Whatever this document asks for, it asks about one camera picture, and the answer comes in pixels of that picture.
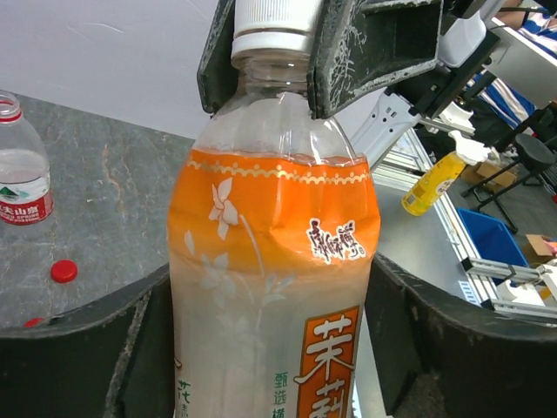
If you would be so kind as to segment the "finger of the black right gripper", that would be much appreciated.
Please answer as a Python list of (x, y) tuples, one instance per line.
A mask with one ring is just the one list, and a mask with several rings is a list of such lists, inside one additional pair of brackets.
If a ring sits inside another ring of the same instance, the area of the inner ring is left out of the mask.
[(215, 114), (238, 87), (238, 70), (232, 65), (235, 0), (219, 0), (197, 71), (203, 110)]

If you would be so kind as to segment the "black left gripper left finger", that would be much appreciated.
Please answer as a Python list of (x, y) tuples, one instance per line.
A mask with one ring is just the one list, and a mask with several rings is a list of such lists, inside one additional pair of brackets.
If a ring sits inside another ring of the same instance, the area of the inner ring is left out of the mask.
[(3, 417), (172, 417), (169, 267), (33, 327), (1, 331)]

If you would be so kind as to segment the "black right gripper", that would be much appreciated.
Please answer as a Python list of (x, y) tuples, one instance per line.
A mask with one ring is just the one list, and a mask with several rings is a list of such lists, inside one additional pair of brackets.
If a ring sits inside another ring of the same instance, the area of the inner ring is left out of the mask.
[(324, 1), (307, 72), (312, 117), (388, 86), (413, 115), (438, 116), (500, 43), (489, 31), (460, 67), (437, 64), (442, 12), (441, 1)]

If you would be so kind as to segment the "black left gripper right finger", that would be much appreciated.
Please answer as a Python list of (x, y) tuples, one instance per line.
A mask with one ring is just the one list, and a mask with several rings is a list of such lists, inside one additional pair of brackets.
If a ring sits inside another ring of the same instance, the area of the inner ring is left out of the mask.
[(555, 328), (477, 307), (380, 253), (365, 310), (387, 414), (556, 415)]

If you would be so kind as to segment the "orange drink bottle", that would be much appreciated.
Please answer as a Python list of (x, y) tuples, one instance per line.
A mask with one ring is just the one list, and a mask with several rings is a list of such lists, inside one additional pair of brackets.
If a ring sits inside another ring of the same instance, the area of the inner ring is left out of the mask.
[(347, 417), (380, 215), (366, 157), (311, 117), (301, 52), (239, 53), (238, 91), (167, 220), (178, 417)]

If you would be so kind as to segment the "clear bottle red cap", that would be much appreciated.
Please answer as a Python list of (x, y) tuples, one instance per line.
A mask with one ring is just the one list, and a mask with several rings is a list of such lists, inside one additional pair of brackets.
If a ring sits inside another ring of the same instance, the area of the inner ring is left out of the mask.
[(1, 224), (10, 235), (43, 234), (53, 213), (50, 162), (44, 142), (18, 99), (1, 93)]

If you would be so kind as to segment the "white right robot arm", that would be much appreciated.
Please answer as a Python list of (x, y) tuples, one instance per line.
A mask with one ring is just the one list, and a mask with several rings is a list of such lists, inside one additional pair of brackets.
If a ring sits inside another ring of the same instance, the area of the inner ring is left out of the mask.
[(197, 81), (198, 146), (376, 166), (496, 45), (496, 1), (220, 1)]

